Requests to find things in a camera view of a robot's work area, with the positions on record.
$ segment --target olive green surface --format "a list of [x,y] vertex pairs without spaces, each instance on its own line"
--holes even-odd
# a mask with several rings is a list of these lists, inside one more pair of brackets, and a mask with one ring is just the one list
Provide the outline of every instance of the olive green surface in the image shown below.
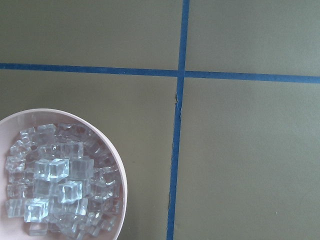
[[32,108],[67,111],[118,150],[128,202],[119,240],[167,233],[176,78],[0,70],[0,119]]
[[191,0],[186,69],[320,75],[320,1]]
[[177,69],[182,0],[2,0],[0,63]]
[[320,85],[187,78],[174,240],[317,240]]

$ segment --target blue tape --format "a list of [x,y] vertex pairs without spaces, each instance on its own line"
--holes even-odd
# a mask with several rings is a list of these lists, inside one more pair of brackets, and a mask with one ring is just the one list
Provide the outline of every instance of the blue tape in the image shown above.
[[161,77],[177,77],[178,76],[177,70],[100,67],[100,66],[44,65],[44,64],[24,64],[24,63],[0,63],[0,69],[69,72],[69,73],[91,73],[91,74],[122,74],[122,75],[142,75],[142,76],[161,76]]
[[285,83],[309,83],[309,84],[320,83],[320,76],[297,76],[297,75],[236,73],[236,72],[185,71],[184,77],[185,78],[205,78],[205,79],[269,81],[269,82],[285,82]]
[[176,194],[178,179],[178,160],[180,146],[180,129],[181,129],[181,110],[184,93],[185,67],[186,67],[186,51],[188,36],[188,18],[189,18],[189,0],[183,0],[182,3],[182,19],[179,47],[179,63],[178,76],[176,84],[176,104],[174,112],[173,126],[173,144],[171,156],[171,173],[170,173],[170,189],[169,189],[169,209],[166,240],[174,239],[175,213],[176,213]]

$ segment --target pink bowl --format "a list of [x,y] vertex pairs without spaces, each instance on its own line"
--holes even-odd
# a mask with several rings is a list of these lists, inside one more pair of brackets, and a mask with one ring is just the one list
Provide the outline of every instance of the pink bowl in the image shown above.
[[120,198],[123,199],[123,204],[121,215],[120,217],[118,217],[117,222],[114,225],[111,232],[101,231],[99,236],[94,237],[94,239],[116,240],[124,223],[128,195],[125,168],[116,148],[101,131],[92,126],[87,121],[65,111],[47,108],[30,109],[17,112],[0,121],[0,161],[2,162],[2,164],[0,164],[0,239],[65,239],[65,237],[62,234],[58,233],[48,233],[47,235],[37,237],[29,236],[29,225],[27,223],[24,223],[23,217],[8,218],[5,208],[5,201],[7,200],[6,185],[8,182],[8,175],[5,171],[5,162],[10,146],[12,146],[14,142],[17,140],[17,135],[19,134],[20,130],[51,123],[82,123],[88,126],[90,129],[92,129],[112,152],[114,159],[118,165],[122,181],[122,191],[120,193]]

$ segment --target blue tape line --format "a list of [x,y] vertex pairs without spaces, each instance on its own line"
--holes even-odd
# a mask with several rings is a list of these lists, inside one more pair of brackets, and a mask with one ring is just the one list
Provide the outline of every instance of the blue tape line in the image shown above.
[[91,73],[91,74],[123,74],[123,75],[142,75],[142,76],[161,76],[161,77],[177,77],[178,76],[177,70],[100,67],[100,66],[44,65],[44,64],[24,64],[24,63],[0,63],[0,69],[69,72],[69,73]]
[[185,78],[205,78],[205,79],[269,81],[269,82],[285,82],[285,83],[310,83],[310,84],[320,83],[320,76],[297,76],[297,75],[236,73],[236,72],[185,71],[184,77]]
[[173,144],[172,144],[172,156],[171,156],[170,189],[169,189],[170,195],[169,195],[166,240],[174,239],[176,194],[177,194],[177,179],[178,179],[178,160],[179,160],[180,129],[181,129],[181,110],[183,105],[182,103],[183,103],[184,80],[185,80],[189,3],[190,3],[189,0],[183,0],[183,3],[182,3],[181,34],[180,34],[178,76],[177,76],[177,84],[176,84],[176,104],[175,104],[175,111],[174,111]]

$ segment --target pile of ice cubes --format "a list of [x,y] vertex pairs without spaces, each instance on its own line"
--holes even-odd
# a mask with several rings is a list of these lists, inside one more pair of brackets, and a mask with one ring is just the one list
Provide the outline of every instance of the pile of ice cubes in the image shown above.
[[68,239],[110,232],[122,210],[121,176],[109,148],[80,123],[31,127],[10,148],[6,210],[29,235]]

